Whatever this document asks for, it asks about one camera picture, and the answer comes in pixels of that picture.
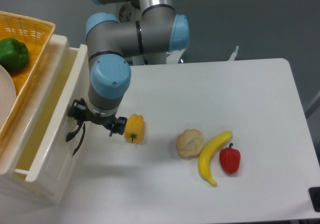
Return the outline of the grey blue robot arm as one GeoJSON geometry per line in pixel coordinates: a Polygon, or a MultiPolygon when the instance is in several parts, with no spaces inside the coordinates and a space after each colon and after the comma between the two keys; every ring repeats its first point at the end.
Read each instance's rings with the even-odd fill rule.
{"type": "Polygon", "coordinates": [[[75,100],[68,116],[77,130],[89,121],[111,133],[124,132],[126,118],[116,112],[131,81],[128,57],[167,53],[188,47],[190,29],[186,16],[176,14],[172,0],[93,0],[98,4],[130,2],[141,17],[120,21],[109,13],[96,13],[86,22],[89,63],[87,99],[75,100]]]}

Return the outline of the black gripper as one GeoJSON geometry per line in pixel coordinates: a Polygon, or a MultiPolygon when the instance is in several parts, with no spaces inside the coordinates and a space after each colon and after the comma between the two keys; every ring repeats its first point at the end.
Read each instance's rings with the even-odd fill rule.
{"type": "Polygon", "coordinates": [[[113,134],[123,135],[127,123],[126,117],[118,117],[115,115],[118,107],[105,110],[95,107],[90,101],[87,103],[83,98],[75,99],[67,112],[67,116],[76,120],[77,125],[81,126],[84,121],[88,120],[94,124],[102,125],[109,129],[109,136],[113,134]]]}

